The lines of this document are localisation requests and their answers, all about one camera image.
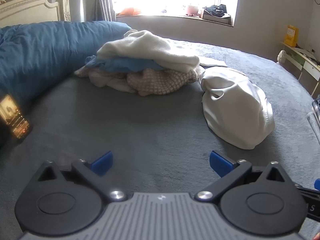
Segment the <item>white bear print sweatshirt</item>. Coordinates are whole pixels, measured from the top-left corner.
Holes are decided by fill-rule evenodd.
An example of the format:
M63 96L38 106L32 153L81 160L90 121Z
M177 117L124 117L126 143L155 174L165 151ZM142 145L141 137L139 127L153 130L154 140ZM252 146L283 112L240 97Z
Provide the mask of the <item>white bear print sweatshirt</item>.
M207 125L224 141L252 150L275 129L272 105L246 74L210 67L200 74L199 82Z

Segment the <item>dark clothes on windowsill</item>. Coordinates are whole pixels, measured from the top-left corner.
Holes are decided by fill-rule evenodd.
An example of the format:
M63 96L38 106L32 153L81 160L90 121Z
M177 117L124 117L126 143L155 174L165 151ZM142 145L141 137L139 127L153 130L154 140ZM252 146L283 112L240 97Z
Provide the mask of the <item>dark clothes on windowsill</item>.
M212 5L203 9L202 19L223 24L231 24L231 15L227 13L226 6Z

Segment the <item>grey bed sheet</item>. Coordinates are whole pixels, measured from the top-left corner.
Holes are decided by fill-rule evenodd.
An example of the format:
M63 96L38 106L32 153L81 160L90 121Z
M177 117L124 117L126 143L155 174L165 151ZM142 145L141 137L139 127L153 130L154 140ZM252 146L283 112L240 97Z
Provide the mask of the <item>grey bed sheet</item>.
M217 179L209 166L216 151L257 166L281 163L291 179L313 187L319 143L308 122L312 98L282 66L239 50L186 43L195 53L225 61L259 86L272 105L274 131L251 151L221 140L203 116L198 82L160 96L140 96L70 76L22 111L32 125L21 142L1 148L1 239L21 235L14 215L20 193L46 160L68 165L111 151L105 181L126 192L190 192Z

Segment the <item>stack of folded jeans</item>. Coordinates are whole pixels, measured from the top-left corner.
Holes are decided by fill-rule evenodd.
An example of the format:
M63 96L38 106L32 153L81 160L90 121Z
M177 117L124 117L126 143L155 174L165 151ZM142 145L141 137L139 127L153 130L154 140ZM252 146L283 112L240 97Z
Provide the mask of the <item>stack of folded jeans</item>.
M307 120L320 143L320 112L319 112L319 95L312 102L312 112L307 114Z

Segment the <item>light blue garment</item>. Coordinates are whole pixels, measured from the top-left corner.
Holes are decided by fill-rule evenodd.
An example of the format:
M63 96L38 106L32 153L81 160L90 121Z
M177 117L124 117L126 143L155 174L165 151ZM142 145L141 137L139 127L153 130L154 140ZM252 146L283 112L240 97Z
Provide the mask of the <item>light blue garment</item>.
M164 70L153 60L134 59L129 57L114 57L99 60L96 56L89 56L85 60L85 67L98 68L108 73L137 73L145 69Z

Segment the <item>smartphone with lit screen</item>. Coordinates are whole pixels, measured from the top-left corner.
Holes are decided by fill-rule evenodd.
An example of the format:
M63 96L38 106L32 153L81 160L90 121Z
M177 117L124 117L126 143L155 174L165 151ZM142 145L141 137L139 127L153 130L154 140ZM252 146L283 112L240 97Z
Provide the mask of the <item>smartphone with lit screen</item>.
M17 103L9 94L1 99L1 119L17 140L24 140L31 132L29 121L23 116Z

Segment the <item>white yarn ball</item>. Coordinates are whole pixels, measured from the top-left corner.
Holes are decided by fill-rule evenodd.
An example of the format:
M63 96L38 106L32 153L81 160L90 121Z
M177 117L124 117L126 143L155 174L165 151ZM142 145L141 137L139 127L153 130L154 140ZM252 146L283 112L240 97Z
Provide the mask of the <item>white yarn ball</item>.
M284 64L286 62L287 53L285 50L281 50L277 56L277 63Z

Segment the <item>cream fleece garment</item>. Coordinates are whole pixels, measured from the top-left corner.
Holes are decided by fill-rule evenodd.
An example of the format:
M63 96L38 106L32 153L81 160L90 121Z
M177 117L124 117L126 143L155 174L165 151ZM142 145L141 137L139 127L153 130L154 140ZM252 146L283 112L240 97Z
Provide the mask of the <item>cream fleece garment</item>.
M195 70L200 65L199 57L190 50L147 30L128 31L124 38L107 42L97 51L100 60L112 57L152 60L163 68L183 73Z

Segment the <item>white and green desk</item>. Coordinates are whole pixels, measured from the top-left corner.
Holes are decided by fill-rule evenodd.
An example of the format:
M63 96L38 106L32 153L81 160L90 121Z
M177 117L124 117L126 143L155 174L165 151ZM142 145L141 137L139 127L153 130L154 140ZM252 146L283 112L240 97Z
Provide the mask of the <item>white and green desk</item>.
M319 95L319 65L301 53L301 49L290 47L283 42L282 45L281 50L285 50L287 56L286 62L280 65L299 81L312 98L317 98Z

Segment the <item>blue duvet roll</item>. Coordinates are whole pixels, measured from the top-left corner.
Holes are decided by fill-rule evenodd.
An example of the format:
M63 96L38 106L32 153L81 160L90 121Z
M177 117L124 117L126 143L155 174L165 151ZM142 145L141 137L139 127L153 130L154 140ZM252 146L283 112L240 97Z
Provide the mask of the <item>blue duvet roll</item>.
M1 97L23 105L131 28L121 22L50 21L1 28Z

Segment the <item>yellow box on desk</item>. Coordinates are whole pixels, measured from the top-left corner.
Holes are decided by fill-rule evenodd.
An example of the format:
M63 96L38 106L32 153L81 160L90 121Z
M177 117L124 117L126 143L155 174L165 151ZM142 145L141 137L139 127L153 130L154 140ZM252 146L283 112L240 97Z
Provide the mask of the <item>yellow box on desk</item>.
M290 47L296 47L298 41L299 29L295 26L288 25L284 38L284 43Z

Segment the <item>orange object on windowsill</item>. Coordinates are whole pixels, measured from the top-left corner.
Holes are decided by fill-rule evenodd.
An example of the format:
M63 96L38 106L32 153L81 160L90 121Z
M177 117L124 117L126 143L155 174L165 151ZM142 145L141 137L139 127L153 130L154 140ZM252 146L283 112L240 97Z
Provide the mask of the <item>orange object on windowsill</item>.
M131 7L131 8L125 8L121 12L117 13L117 16L136 16L140 14L140 10Z

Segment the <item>pink pot on windowsill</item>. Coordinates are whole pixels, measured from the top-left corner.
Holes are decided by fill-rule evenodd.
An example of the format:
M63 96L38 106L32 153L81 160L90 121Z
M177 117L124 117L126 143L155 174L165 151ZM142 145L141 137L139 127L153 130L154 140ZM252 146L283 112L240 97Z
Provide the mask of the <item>pink pot on windowsill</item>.
M188 15L188 16L195 16L195 17L197 17L197 16L198 16L198 12L199 12L198 7L195 7L195 6L193 6L193 5L189 5L188 8L187 8L187 15Z

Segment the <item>grey curtain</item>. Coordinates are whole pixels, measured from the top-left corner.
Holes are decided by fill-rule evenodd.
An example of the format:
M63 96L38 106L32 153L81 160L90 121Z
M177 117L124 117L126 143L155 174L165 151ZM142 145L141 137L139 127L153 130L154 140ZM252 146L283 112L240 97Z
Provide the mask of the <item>grey curtain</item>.
M85 0L86 21L116 21L112 0Z

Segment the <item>cream carved headboard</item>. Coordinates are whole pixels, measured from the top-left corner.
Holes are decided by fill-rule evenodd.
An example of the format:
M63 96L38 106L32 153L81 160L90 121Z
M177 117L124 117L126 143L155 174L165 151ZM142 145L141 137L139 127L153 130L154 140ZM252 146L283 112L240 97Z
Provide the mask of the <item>cream carved headboard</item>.
M1 0L1 27L48 21L71 21L69 0Z

